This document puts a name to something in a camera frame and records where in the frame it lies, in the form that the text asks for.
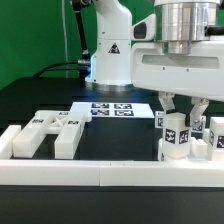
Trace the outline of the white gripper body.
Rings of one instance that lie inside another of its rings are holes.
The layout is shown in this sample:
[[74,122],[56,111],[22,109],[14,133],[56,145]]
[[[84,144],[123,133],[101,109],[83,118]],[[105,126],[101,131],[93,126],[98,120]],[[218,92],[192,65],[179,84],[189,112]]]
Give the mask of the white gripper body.
[[134,86],[224,101],[224,35],[214,13],[152,14],[133,27]]

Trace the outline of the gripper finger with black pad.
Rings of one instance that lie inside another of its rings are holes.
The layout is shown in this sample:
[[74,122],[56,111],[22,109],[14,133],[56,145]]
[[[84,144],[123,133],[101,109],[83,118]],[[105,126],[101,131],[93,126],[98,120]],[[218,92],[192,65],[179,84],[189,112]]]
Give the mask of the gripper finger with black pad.
[[185,125],[187,127],[198,127],[202,122],[202,115],[209,105],[209,100],[206,98],[192,97],[191,104],[193,108],[191,112],[186,115]]
[[166,114],[173,113],[175,111],[175,105],[173,102],[174,94],[170,92],[159,92],[159,101]]

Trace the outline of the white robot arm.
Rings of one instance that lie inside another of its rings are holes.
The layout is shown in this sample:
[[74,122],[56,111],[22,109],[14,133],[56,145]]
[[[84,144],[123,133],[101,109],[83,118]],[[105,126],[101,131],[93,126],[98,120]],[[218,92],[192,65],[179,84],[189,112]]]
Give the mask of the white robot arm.
[[159,93],[163,110],[173,96],[190,96],[196,126],[211,100],[224,102],[222,0],[155,0],[154,13],[137,24],[118,0],[93,0],[97,50],[86,82],[104,91],[128,85]]

